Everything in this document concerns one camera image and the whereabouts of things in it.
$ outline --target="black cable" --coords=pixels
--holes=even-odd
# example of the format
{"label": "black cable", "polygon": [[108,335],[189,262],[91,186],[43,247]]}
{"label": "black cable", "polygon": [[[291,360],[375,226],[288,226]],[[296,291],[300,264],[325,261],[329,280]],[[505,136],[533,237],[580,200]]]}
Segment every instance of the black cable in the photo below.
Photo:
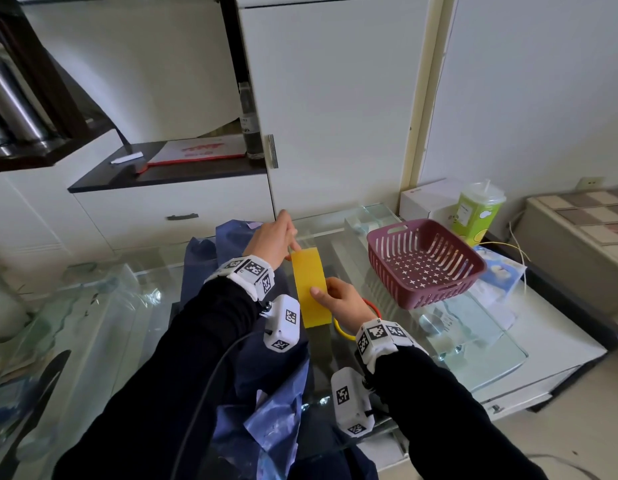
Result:
{"label": "black cable", "polygon": [[206,395],[209,392],[209,387],[211,387],[211,383],[213,382],[213,379],[215,378],[215,373],[218,371],[218,369],[220,369],[220,364],[222,363],[224,358],[229,354],[229,352],[231,352],[233,350],[233,347],[235,347],[237,344],[239,344],[242,340],[248,339],[252,335],[257,335],[257,334],[261,334],[261,333],[262,333],[261,331],[252,331],[252,332],[248,333],[247,335],[245,335],[244,337],[241,337],[240,339],[238,339],[235,342],[233,342],[233,344],[231,344],[229,346],[229,348],[226,349],[224,354],[222,354],[222,357],[220,357],[220,360],[218,361],[217,365],[215,366],[215,369],[213,370],[213,372],[211,373],[211,376],[209,376],[209,381],[206,383],[206,387],[204,387],[204,391],[202,392],[202,396],[200,397],[200,402],[195,407],[195,411],[193,412],[193,417],[191,418],[191,422],[189,423],[188,427],[186,428],[185,436],[182,438],[182,443],[180,444],[180,448],[177,451],[176,461],[173,463],[173,469],[171,470],[171,475],[169,477],[170,480],[175,480],[175,478],[176,478],[177,468],[179,467],[180,460],[182,460],[182,455],[185,452],[186,442],[188,440],[188,437],[191,435],[191,431],[193,431],[193,425],[195,424],[195,420],[197,419],[197,416],[200,414],[200,410],[202,409],[202,405],[204,404],[204,400],[206,399]]}

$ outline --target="purple plastic basket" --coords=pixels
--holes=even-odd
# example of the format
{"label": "purple plastic basket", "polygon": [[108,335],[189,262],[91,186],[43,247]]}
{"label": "purple plastic basket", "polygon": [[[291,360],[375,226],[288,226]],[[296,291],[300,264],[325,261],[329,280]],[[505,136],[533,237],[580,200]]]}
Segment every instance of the purple plastic basket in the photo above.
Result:
{"label": "purple plastic basket", "polygon": [[371,266],[406,310],[465,292],[487,269],[477,252],[431,219],[373,230],[367,242]]}

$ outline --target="yellow card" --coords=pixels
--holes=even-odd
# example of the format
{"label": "yellow card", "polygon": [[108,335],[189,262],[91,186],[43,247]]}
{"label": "yellow card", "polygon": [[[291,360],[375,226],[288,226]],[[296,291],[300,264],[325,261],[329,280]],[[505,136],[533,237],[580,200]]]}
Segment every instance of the yellow card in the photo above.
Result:
{"label": "yellow card", "polygon": [[318,248],[303,249],[291,253],[295,287],[298,291],[298,301],[302,312],[302,322],[305,328],[331,323],[331,312],[315,301],[309,291],[312,286],[327,291],[324,270]]}

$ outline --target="black sleeve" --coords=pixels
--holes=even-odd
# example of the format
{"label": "black sleeve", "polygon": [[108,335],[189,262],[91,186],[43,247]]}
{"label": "black sleeve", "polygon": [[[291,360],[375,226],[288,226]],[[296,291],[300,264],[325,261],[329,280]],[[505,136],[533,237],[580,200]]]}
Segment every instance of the black sleeve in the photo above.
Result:
{"label": "black sleeve", "polygon": [[[227,278],[202,287],[161,338],[153,356],[114,395],[81,440],[57,462],[54,479],[168,479],[202,391],[220,357],[251,331],[261,306]],[[220,364],[177,478],[193,478],[231,385]]]}
{"label": "black sleeve", "polygon": [[547,480],[456,377],[422,350],[398,347],[398,353],[379,357],[373,378],[424,480]]}

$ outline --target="person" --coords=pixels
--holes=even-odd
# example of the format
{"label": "person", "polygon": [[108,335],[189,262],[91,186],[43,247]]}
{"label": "person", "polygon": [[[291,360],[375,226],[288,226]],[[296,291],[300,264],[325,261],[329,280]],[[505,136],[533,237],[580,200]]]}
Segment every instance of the person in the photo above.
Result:
{"label": "person", "polygon": [[[296,233],[283,210],[274,223],[258,229],[244,255],[277,269],[289,258],[289,247],[300,249]],[[311,293],[341,326],[355,333],[376,318],[352,285],[337,278],[327,284],[327,293]],[[59,459],[53,478],[171,478],[202,391],[219,367],[177,469],[178,479],[195,478],[215,428],[215,410],[232,384],[228,361],[220,358],[251,331],[261,311],[248,287],[225,276],[208,280],[174,318],[153,356]],[[397,350],[377,358],[374,385],[409,439],[411,463],[420,476],[546,480],[450,371],[416,347]]]}

